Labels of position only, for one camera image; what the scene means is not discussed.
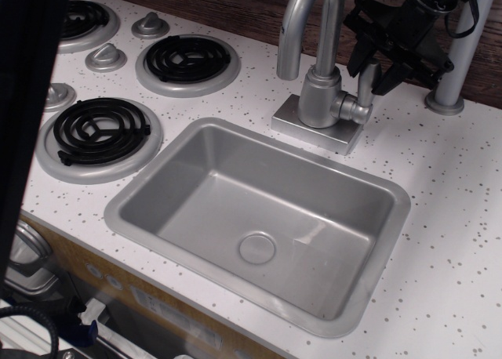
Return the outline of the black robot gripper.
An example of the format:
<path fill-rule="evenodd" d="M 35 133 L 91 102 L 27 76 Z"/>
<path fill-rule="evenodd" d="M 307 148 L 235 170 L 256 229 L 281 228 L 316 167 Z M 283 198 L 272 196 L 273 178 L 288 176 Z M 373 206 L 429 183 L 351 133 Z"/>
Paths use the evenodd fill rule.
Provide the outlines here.
<path fill-rule="evenodd" d="M 344 20 L 356 37 L 347 64 L 349 75 L 355 77 L 367 65 L 379 64 L 375 54 L 380 53 L 391 66 L 377 78 L 374 95 L 384 96 L 408 80 L 434 89 L 454 68 L 432 33 L 435 21 L 436 17 L 420 8 L 417 0 L 405 0 L 399 7 L 355 0 L 355 7 Z"/>

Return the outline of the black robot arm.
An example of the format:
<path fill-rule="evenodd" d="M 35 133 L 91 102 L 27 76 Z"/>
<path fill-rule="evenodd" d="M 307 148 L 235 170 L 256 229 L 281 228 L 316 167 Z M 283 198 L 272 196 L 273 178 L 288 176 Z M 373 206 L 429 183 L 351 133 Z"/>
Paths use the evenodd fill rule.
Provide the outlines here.
<path fill-rule="evenodd" d="M 450 30 L 449 14 L 459 2 L 469 5 L 473 24 L 457 33 Z M 362 72 L 375 53 L 381 53 L 391 66 L 374 82 L 372 93 L 383 96 L 406 80 L 433 89 L 455 67 L 432 33 L 436 20 L 443 18 L 446 33 L 460 39 L 474 32 L 479 17 L 477 0 L 405 0 L 400 6 L 355 0 L 344 20 L 357 39 L 347 65 L 349 75 Z"/>

